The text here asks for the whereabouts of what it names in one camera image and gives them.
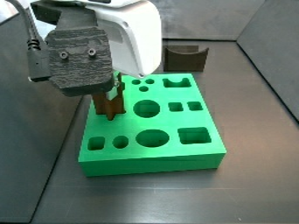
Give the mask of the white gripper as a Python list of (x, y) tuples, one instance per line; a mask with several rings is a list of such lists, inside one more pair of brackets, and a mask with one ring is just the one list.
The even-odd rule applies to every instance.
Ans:
[(121, 85), (121, 73), (137, 79), (151, 74), (161, 61), (161, 20), (148, 0), (53, 1), (80, 3), (96, 12), (97, 26), (107, 33), (113, 69), (113, 87), (107, 92), (112, 101)]

